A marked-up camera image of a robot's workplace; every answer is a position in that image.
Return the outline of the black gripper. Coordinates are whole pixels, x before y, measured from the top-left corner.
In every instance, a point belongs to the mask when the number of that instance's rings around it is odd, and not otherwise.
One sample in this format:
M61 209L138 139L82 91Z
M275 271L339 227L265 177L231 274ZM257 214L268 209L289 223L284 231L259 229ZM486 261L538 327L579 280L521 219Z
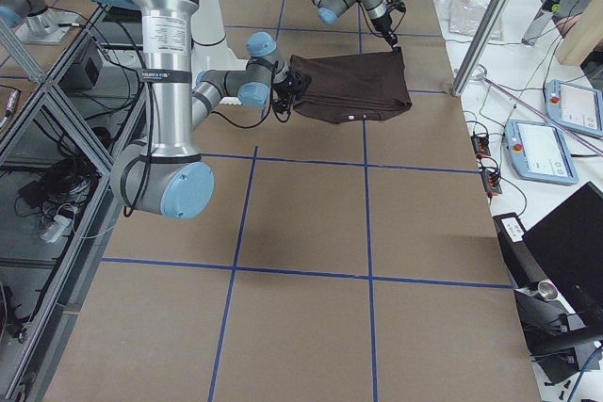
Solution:
M375 31L385 39L393 50L399 49L399 39L392 30L392 20L389 13L370 19Z
M275 113L289 113L293 102L294 84L291 78L291 70L284 72L284 78L272 84L274 94L271 98L271 105Z

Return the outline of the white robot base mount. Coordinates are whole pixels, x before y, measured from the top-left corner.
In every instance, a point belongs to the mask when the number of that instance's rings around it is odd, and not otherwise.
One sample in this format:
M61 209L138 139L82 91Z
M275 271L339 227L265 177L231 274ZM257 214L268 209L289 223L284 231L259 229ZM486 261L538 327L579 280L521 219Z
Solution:
M206 70L243 70L239 59L229 47L224 30L220 0L199 0L199 9L191 17L193 39L191 68L197 74Z

